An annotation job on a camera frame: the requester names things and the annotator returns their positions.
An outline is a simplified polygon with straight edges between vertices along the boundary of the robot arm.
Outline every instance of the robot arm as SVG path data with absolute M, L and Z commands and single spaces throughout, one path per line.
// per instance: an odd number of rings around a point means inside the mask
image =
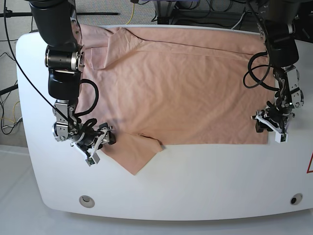
M 265 45 L 279 89 L 275 94 L 275 102 L 272 104 L 268 101 L 266 108 L 258 110 L 251 118 L 256 120 L 257 132 L 274 131 L 277 142 L 288 141 L 289 121 L 295 117 L 292 110 L 301 108 L 304 104 L 299 86 L 299 72 L 294 66 L 299 55 L 292 22 L 301 2 L 306 1 L 311 0 L 257 1 L 258 16 L 262 24 L 259 29 L 261 35 L 265 36 Z
M 88 165 L 97 164 L 99 157 L 96 150 L 104 144 L 114 144 L 115 136 L 112 127 L 107 123 L 94 130 L 95 118 L 84 124 L 79 117 L 90 113 L 96 106 L 99 91 L 95 83 L 81 79 L 84 69 L 84 46 L 81 45 L 81 31 L 76 18 L 74 0 L 27 0 L 36 21 L 38 31 L 48 44 L 45 65 L 49 69 L 48 90 L 56 99 L 54 109 L 56 122 L 52 133 L 57 141 L 71 140 L 85 155 Z M 95 89 L 96 98 L 90 109 L 75 113 L 80 85 L 89 83 Z

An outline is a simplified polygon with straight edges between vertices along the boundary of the warning label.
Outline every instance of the warning label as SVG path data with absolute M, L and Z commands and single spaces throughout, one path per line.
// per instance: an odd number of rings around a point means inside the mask
M 311 157 L 311 160 L 310 160 L 310 164 L 309 164 L 307 173 L 313 173 L 313 164 L 312 164 L 312 160 L 313 160 L 313 153 L 312 153 L 312 157 Z

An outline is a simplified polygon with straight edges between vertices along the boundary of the pink cloth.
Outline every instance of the pink cloth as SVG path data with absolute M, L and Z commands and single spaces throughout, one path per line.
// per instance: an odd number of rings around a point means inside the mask
M 258 36 L 87 25 L 82 34 L 84 78 L 100 90 L 97 107 L 83 121 L 95 117 L 114 126 L 117 143 L 102 150 L 130 173 L 142 169 L 161 144 L 267 143 L 267 133 L 256 133 L 250 116 L 273 92 L 242 84 L 250 57 L 265 50 Z M 254 65 L 266 63 L 258 58 Z M 273 86 L 274 79 L 267 83 Z M 92 87 L 83 85 L 77 112 L 93 100 Z

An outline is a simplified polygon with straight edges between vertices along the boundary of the circular hole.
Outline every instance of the circular hole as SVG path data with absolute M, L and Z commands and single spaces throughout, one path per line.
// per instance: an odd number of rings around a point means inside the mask
M 290 204 L 293 206 L 298 205 L 302 201 L 303 195 L 301 193 L 297 193 L 295 196 L 293 196 L 290 200 Z
M 90 202 L 90 198 L 88 198 L 88 197 L 83 197 L 83 201 L 84 201 L 84 202 Z
M 89 197 L 89 196 L 81 196 L 79 198 L 79 203 L 83 206 L 83 207 L 86 207 L 86 208 L 92 208 L 94 207 L 94 200 Z
M 292 200 L 291 200 L 291 204 L 294 204 L 296 202 L 297 202 L 297 199 L 295 197 L 293 197 Z

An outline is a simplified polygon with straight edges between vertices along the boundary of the white table surface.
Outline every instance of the white table surface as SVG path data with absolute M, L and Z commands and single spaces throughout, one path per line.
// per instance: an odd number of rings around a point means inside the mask
M 313 45 L 297 46 L 305 105 L 295 110 L 288 143 L 276 143 L 271 133 L 267 145 L 166 146 L 136 176 L 101 151 L 99 164 L 88 167 L 68 141 L 56 142 L 51 107 L 18 70 L 27 144 L 44 203 L 66 212 L 146 220 L 230 219 L 313 208 L 313 173 L 307 174 L 313 152 Z M 45 49 L 38 33 L 23 35 L 17 60 L 54 103 Z M 297 193 L 303 200 L 293 206 Z M 81 206 L 82 195 L 92 197 L 95 206 Z

